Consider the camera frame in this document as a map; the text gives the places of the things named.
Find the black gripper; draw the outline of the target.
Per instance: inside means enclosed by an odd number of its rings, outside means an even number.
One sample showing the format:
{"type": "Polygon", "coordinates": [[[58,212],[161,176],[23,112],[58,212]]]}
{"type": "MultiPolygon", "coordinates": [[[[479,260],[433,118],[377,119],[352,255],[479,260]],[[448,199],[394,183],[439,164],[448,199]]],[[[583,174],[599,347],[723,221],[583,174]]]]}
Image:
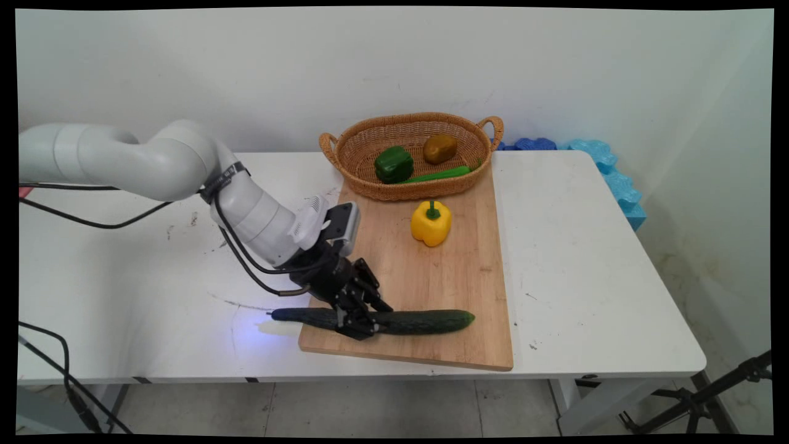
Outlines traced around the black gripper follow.
{"type": "Polygon", "coordinates": [[[280,269],[291,281],[307,287],[316,300],[330,304],[336,314],[335,332],[354,340],[377,333],[370,309],[394,312],[383,300],[377,278],[363,258],[350,261],[343,240],[319,241],[309,250],[299,250],[280,269]]]}

